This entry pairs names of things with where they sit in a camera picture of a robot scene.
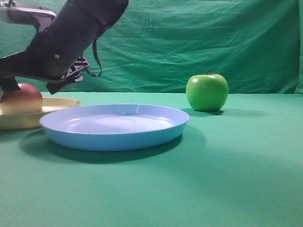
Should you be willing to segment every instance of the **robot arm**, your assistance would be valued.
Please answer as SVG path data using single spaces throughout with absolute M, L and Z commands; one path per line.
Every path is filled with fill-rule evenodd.
M 51 9 L 14 0 L 0 2 L 3 22 L 31 25 L 36 29 L 24 51 L 0 58 L 0 92 L 19 90 L 16 76 L 47 82 L 51 94 L 82 81 L 84 70 L 97 77 L 88 70 L 83 53 L 93 43 L 94 56 L 101 67 L 97 39 L 120 19 L 128 2 L 67 0 L 58 15 Z

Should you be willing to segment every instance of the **green tablecloth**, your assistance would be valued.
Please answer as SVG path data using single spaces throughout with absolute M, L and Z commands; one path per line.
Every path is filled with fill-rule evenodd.
M 82 105 L 167 105 L 182 139 L 123 153 L 0 132 L 1 227 L 301 227 L 303 96 L 230 95 L 198 113 L 185 94 L 60 93 Z

